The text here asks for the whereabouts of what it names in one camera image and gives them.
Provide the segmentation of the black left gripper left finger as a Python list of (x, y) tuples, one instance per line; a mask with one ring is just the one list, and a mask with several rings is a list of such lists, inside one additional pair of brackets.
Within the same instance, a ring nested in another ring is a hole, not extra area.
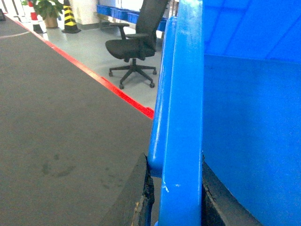
[(155, 188), (147, 156), (142, 153), (101, 226), (150, 226)]

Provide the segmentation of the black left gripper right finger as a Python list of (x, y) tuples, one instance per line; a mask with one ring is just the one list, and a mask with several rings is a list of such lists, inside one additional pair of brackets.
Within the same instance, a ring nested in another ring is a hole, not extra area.
[(202, 165), (201, 225), (261, 226), (204, 161)]

